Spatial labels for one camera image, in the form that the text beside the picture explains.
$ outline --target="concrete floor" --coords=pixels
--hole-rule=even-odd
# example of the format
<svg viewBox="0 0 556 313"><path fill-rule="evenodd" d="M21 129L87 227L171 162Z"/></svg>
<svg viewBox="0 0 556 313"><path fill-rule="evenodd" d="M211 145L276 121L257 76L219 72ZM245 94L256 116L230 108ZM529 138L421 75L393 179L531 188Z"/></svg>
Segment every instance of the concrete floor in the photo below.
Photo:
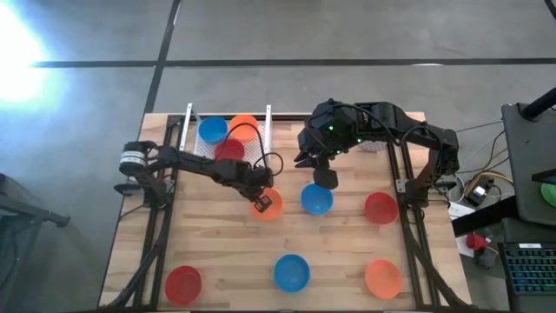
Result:
<svg viewBox="0 0 556 313"><path fill-rule="evenodd" d="M17 279L18 310L96 306L122 202L112 190L123 180L118 158L137 137L154 69L21 70L15 61L156 60L171 4L0 3L0 39L10 43L0 50L0 171L71 215L65 229L44 225ZM168 59L556 57L555 31L543 0L190 0ZM499 120L503 103L530 102L554 82L556 65L174 68L163 72L154 111L386 100L461 129ZM485 162L487 149L468 156L500 130L460 134L462 169ZM504 309L503 281L465 264L473 302Z"/></svg>

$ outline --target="wooden tabletop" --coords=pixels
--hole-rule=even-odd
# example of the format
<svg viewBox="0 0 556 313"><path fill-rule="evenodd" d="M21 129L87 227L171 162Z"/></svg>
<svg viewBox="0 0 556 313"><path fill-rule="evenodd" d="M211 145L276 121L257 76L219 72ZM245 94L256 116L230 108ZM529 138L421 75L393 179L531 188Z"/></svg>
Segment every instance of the wooden tabletop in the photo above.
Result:
<svg viewBox="0 0 556 313"><path fill-rule="evenodd" d="M424 119L423 113L408 113ZM162 143L167 114L145 116L141 140ZM192 151L195 127L189 127L186 150ZM296 169L297 134L301 122L273 122L272 150L284 159L275 189L284 200L280 219L261 223L249 214L249 202L235 190L211 179L180 172L174 214L164 265L161 310L401 310L413 309L414 299L399 219L388 225L370 223L364 203L381 191L395 198L387 151L358 148L336 158L331 166L340 185L333 190L334 207L324 216L311 216L300 204L301 190L312 183L311 169ZM427 149L409 145L415 173L427 162ZM278 169L277 157L271 166ZM141 196L127 198L122 212L141 204ZM470 296L445 204L425 209L425 224L434 266L467 303ZM129 281L141 258L149 211L126 216L116 232L100 304L109 303ZM280 291L273 280L276 261L287 253L303 256L311 269L307 288L296 294ZM402 292L380 300L366 288L365 267L387 259L403 276ZM164 281L176 267L190 265L202 275L202 293L188 307L177 307L164 294ZM146 295L150 294L148 277ZM426 278L420 281L427 296Z"/></svg>

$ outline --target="black floor stripe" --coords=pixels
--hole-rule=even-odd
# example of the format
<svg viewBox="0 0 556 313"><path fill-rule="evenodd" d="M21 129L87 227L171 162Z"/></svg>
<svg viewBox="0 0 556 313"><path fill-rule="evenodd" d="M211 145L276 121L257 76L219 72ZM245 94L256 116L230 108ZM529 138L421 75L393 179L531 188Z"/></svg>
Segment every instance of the black floor stripe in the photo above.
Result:
<svg viewBox="0 0 556 313"><path fill-rule="evenodd" d="M303 66L408 66L408 65L533 65L556 64L556 57L455 58L455 59L282 59L282 60L181 60L165 67L303 67Z"/></svg>
<svg viewBox="0 0 556 313"><path fill-rule="evenodd" d="M554 6L553 0L545 0L546 6L548 10L553 15L554 19L556 20L556 6Z"/></svg>
<svg viewBox="0 0 556 313"><path fill-rule="evenodd" d="M556 64L556 57L455 58L455 59L282 59L282 60L173 60L173 61L47 61L34 68L242 68L303 66L408 66L408 65L535 65Z"/></svg>
<svg viewBox="0 0 556 313"><path fill-rule="evenodd" d="M156 95L158 94L158 88L160 87L162 72L164 71L164 63L170 49L170 42L172 41L172 34L174 33L175 18L177 17L177 11L180 8L180 2L181 0L174 0L172 8L170 9L170 15L166 24L166 31L164 32L160 53L158 54L155 74L153 74L153 80L150 82L149 94L147 95L147 102L145 103L143 115L144 113L151 113L155 108Z"/></svg>
<svg viewBox="0 0 556 313"><path fill-rule="evenodd" d="M34 68L65 69L65 68L127 68L155 67L156 61L44 61L35 62Z"/></svg>

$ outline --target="sunlight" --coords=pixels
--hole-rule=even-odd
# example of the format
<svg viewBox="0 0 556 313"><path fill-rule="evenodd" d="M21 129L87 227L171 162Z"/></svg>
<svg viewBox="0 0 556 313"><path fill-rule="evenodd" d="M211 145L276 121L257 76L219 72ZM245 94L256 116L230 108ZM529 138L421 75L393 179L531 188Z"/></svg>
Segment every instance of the sunlight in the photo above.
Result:
<svg viewBox="0 0 556 313"><path fill-rule="evenodd" d="M40 93L45 70L30 65L43 61L38 41L5 3L0 3L0 100L21 102Z"/></svg>

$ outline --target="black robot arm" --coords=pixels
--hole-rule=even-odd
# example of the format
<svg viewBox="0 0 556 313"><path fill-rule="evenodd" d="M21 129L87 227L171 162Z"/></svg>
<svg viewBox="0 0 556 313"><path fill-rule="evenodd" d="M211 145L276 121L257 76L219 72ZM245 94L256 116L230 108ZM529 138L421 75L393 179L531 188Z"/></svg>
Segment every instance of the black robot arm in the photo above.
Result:
<svg viewBox="0 0 556 313"><path fill-rule="evenodd" d="M149 152L158 150L149 163ZM204 156L176 150L170 146L157 146L150 141L126 143L120 159L120 171L132 176L145 192L145 203L161 206L166 202L166 183L156 179L154 173L163 169L179 169L209 176L215 183L232 187L263 212L271 202L262 192L274 185L272 170L252 167L250 163L237 160L212 160Z"/></svg>
<svg viewBox="0 0 556 313"><path fill-rule="evenodd" d="M391 103L346 104L329 99L317 105L298 136L300 153L295 167L314 168L314 182L323 188L338 186L329 161L363 141L405 142L430 148L423 171L405 184L405 200L412 206L427 206L427 194L440 176L459 168L458 138L453 130L443 130L408 117Z"/></svg>

